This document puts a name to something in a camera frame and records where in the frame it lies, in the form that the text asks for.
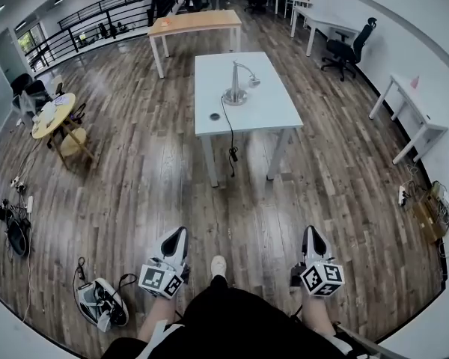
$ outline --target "paper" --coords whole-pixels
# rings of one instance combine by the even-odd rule
[[[66,105],[70,103],[70,100],[67,96],[59,96],[53,100],[53,103],[55,104],[55,106]]]

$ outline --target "shoe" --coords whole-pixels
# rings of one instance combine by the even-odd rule
[[[221,255],[216,255],[211,261],[211,276],[221,275],[226,278],[226,260]]]

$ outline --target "cardboard box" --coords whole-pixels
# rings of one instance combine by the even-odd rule
[[[412,207],[414,215],[418,219],[419,228],[424,233],[426,240],[432,244],[436,242],[439,238],[445,236],[446,232],[434,222],[433,216],[431,216],[425,203],[417,202]]]

